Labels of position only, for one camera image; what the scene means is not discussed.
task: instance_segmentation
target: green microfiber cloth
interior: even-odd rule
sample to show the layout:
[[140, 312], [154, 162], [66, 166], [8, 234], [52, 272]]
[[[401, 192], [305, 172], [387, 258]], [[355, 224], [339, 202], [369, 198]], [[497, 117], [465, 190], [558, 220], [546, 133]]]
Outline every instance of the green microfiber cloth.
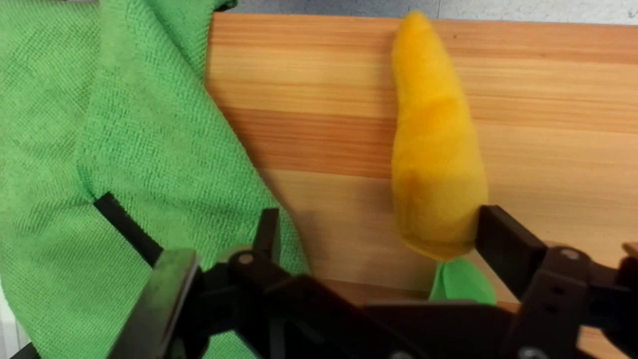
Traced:
[[467, 258], [455, 258], [437, 266], [431, 302], [497, 304], [493, 284]]
[[[0, 276], [46, 359], [106, 358], [152, 272], [96, 198], [205, 270], [279, 206], [203, 87], [219, 7], [0, 0]], [[281, 266], [307, 272], [285, 212], [281, 226]], [[235, 336], [209, 354], [251, 358]]]

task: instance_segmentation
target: wooden cutting board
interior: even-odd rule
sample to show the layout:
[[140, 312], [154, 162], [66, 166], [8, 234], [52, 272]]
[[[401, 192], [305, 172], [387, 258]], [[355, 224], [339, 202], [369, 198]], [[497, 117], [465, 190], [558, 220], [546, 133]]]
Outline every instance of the wooden cutting board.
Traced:
[[[435, 264], [401, 244], [389, 192], [395, 29], [217, 15], [207, 89], [289, 206], [319, 278], [427, 292]], [[638, 238], [638, 29], [437, 31], [475, 113], [491, 202], [544, 242], [614, 266]]]

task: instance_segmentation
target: wood grain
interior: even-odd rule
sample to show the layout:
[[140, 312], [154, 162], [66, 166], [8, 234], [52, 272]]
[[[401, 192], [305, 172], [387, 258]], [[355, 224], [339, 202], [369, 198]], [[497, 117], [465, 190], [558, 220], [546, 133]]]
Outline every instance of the wood grain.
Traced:
[[[616, 264], [638, 234], [638, 29], [435, 23], [465, 85], [491, 202]], [[291, 208], [319, 278], [425, 292], [395, 234], [393, 19], [213, 19], [207, 89]]]

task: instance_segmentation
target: yellow sponge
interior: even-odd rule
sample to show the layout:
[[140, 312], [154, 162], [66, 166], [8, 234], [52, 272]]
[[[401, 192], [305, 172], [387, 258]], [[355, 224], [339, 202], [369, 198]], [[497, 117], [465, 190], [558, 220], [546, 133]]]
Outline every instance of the yellow sponge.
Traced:
[[411, 13], [393, 47], [399, 123], [393, 202], [403, 242], [433, 260], [473, 250], [489, 202], [469, 105], [433, 25]]

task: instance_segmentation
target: screw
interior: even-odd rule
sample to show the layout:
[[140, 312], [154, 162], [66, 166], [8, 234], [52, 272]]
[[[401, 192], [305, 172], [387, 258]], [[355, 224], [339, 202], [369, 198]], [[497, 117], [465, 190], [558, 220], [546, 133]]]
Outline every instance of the screw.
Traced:
[[405, 352], [395, 352], [395, 354], [391, 354], [389, 359], [413, 359], [413, 356], [411, 356], [411, 354], [405, 354]]
[[538, 348], [520, 348], [518, 359], [550, 359], [550, 358]]
[[574, 252], [574, 250], [570, 250], [570, 248], [562, 250], [560, 254], [562, 254], [564, 258], [572, 260], [572, 262], [576, 262], [576, 260], [580, 258], [578, 252]]
[[253, 264], [255, 262], [255, 256], [251, 256], [251, 254], [241, 254], [239, 256], [239, 264], [241, 266], [249, 266], [249, 264]]

